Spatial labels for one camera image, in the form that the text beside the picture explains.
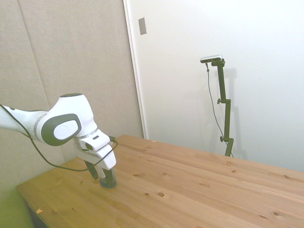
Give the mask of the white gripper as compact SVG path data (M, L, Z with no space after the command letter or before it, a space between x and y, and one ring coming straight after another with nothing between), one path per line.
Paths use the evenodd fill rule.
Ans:
M112 142L108 139L98 137L74 138L76 145L76 154L81 159L85 160L85 164L91 176L97 180L98 172L94 164L104 168L106 186L114 186L114 169L116 158L112 148Z

